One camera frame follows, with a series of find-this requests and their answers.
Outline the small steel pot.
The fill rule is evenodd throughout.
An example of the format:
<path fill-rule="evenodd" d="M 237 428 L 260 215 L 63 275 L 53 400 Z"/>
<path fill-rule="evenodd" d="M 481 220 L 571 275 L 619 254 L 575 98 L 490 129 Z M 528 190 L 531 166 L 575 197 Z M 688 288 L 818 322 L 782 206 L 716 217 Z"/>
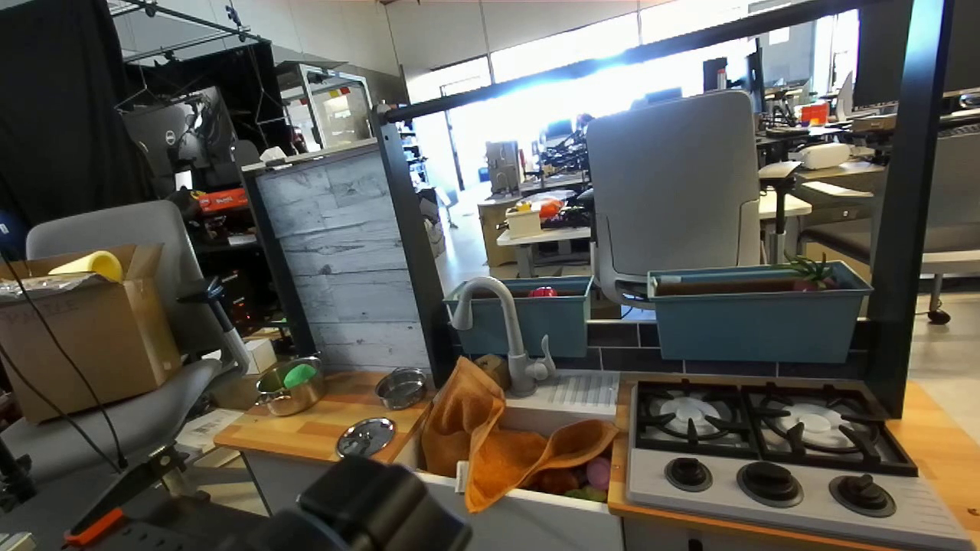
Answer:
<path fill-rule="evenodd" d="M 429 389 L 432 389 L 432 382 L 429 382 L 426 371 L 397 367 L 378 382 L 378 397 L 388 411 L 408 411 L 408 406 L 426 400 Z"/>

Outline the orange towel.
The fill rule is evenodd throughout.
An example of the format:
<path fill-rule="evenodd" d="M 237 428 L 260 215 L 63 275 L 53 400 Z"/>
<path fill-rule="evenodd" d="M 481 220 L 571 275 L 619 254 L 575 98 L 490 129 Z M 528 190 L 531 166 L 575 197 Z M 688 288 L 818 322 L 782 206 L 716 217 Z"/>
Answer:
<path fill-rule="evenodd" d="M 617 437 L 612 420 L 582 420 L 554 430 L 507 428 L 504 387 L 466 356 L 456 359 L 432 411 L 419 423 L 419 467 L 454 478 L 468 466 L 464 502 L 484 514 L 541 470 L 579 467 Z"/>

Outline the steel pot lid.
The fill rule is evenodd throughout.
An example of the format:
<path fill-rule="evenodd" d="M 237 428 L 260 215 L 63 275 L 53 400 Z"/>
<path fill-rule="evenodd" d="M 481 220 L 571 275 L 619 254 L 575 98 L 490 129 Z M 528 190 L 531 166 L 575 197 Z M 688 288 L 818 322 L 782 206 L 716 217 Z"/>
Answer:
<path fill-rule="evenodd" d="M 396 430 L 397 430 L 397 426 L 388 415 L 362 420 L 337 437 L 337 454 L 341 457 L 375 457 L 396 437 Z"/>

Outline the large steel pot with toys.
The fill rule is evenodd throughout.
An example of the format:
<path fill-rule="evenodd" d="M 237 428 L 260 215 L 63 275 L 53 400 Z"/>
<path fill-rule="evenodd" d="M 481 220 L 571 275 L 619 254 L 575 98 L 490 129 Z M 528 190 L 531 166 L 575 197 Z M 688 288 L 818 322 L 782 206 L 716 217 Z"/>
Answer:
<path fill-rule="evenodd" d="M 272 363 L 254 382 L 254 411 L 264 415 L 294 415 L 319 400 L 319 367 L 310 362 Z"/>

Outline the left teal planter box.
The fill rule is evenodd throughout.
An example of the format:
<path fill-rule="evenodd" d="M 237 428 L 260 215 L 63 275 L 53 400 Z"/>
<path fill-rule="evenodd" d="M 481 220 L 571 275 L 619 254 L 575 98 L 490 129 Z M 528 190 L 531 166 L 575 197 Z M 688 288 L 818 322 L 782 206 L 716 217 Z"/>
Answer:
<path fill-rule="evenodd" d="M 587 356 L 587 277 L 508 277 L 523 347 L 539 356 L 539 342 L 551 347 L 554 359 Z M 466 356 L 507 356 L 507 322 L 493 292 L 473 293 L 473 323 L 461 334 Z"/>

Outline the teal planter box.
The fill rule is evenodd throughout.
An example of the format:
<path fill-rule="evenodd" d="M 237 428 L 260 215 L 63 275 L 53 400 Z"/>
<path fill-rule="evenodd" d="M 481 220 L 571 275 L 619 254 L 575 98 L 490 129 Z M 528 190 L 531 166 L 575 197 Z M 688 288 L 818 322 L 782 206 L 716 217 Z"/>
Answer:
<path fill-rule="evenodd" d="M 671 362 L 842 363 L 871 286 L 845 264 L 822 277 L 790 266 L 667 269 L 648 275 Z"/>
<path fill-rule="evenodd" d="M 554 359 L 587 356 L 587 277 L 508 277 L 523 347 L 539 356 L 539 342 L 551 347 Z M 507 322 L 493 292 L 473 293 L 473 323 L 461 334 L 466 356 L 507 356 Z"/>

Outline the grey wood backsplash panel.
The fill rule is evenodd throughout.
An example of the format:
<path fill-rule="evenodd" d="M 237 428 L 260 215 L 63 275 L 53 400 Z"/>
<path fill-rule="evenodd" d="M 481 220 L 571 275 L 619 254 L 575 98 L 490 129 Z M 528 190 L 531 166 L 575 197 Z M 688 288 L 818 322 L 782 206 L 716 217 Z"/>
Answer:
<path fill-rule="evenodd" d="M 408 254 L 378 143 L 254 170 L 312 356 L 331 371 L 426 367 Z"/>

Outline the white chair back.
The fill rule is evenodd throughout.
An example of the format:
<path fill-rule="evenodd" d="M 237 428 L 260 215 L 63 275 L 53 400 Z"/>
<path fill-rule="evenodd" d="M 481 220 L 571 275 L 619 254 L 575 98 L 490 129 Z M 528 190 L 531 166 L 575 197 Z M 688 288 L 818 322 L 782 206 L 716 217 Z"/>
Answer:
<path fill-rule="evenodd" d="M 594 286 L 626 302 L 663 269 L 760 264 L 757 114 L 708 93 L 602 116 L 587 129 Z"/>

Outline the pink toy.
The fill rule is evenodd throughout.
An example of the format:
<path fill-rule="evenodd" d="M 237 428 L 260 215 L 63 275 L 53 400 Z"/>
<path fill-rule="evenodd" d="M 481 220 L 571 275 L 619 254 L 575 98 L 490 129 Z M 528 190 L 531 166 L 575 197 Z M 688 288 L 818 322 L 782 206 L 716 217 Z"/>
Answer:
<path fill-rule="evenodd" d="M 590 489 L 606 489 L 610 488 L 610 458 L 597 457 L 586 466 L 586 478 Z"/>

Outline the white sink basin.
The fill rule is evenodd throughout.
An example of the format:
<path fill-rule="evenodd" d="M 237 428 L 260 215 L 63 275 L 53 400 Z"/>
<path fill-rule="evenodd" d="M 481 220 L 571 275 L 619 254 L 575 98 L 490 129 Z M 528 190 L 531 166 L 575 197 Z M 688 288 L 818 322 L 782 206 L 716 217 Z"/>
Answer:
<path fill-rule="evenodd" d="M 610 457 L 617 420 L 516 406 L 464 363 L 402 457 L 473 525 L 468 551 L 622 551 L 622 525 L 587 467 Z"/>

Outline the right teal planter box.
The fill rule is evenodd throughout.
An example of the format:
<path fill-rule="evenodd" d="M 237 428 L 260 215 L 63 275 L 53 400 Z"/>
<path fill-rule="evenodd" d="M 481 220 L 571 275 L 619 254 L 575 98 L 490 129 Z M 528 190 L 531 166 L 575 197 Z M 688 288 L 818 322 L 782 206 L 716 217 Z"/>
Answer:
<path fill-rule="evenodd" d="M 648 275 L 671 362 L 842 363 L 871 286 L 845 264 L 822 277 L 790 266 L 667 269 Z"/>

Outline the toy stove top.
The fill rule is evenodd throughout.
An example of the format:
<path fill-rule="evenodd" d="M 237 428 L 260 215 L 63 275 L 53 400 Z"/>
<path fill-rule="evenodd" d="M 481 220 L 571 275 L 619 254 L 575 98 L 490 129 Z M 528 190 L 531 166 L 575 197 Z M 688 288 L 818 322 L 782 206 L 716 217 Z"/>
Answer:
<path fill-rule="evenodd" d="M 638 382 L 626 499 L 883 549 L 972 538 L 857 389 Z"/>

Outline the cardboard box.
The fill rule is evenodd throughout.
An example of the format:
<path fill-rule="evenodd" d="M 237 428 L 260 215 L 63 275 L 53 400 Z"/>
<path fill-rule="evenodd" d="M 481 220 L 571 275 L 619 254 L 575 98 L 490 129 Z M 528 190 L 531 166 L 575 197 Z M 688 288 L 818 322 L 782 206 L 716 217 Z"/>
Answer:
<path fill-rule="evenodd" d="M 32 423 L 148 394 L 182 371 L 159 259 L 159 246 L 117 246 L 0 272 L 2 373 Z"/>

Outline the grey office chair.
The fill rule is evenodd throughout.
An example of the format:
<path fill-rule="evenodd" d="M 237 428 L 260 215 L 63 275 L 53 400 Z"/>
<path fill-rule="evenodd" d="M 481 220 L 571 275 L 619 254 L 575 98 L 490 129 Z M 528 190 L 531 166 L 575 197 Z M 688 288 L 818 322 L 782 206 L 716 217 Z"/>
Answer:
<path fill-rule="evenodd" d="M 2 266 L 8 451 L 44 492 L 106 488 L 171 445 L 251 359 L 168 199 L 46 220 Z"/>

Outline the black frame rod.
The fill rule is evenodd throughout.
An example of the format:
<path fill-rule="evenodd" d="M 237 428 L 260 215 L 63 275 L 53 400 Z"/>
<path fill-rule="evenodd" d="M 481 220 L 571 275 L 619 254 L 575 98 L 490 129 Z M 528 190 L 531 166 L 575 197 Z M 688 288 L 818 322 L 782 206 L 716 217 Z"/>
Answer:
<path fill-rule="evenodd" d="M 813 17 L 857 8 L 860 0 L 804 0 L 773 11 L 744 16 L 694 35 L 677 35 L 660 42 L 643 42 L 606 57 L 586 57 L 539 71 L 521 78 L 493 81 L 484 89 L 456 93 L 408 108 L 393 108 L 378 116 L 380 129 L 402 118 L 418 118 L 550 78 L 582 78 L 610 63 L 641 63 L 654 57 L 708 48 L 737 36 L 770 35 Z M 909 342 L 916 322 L 919 272 L 924 250 L 924 226 L 930 206 L 930 174 L 940 126 L 940 98 L 946 75 L 946 39 L 955 35 L 960 0 L 909 0 L 904 78 L 899 93 L 899 126 L 891 137 L 887 185 L 880 208 L 880 232 L 872 250 L 872 293 L 866 313 L 864 379 L 891 415 L 904 412 L 909 379 Z"/>

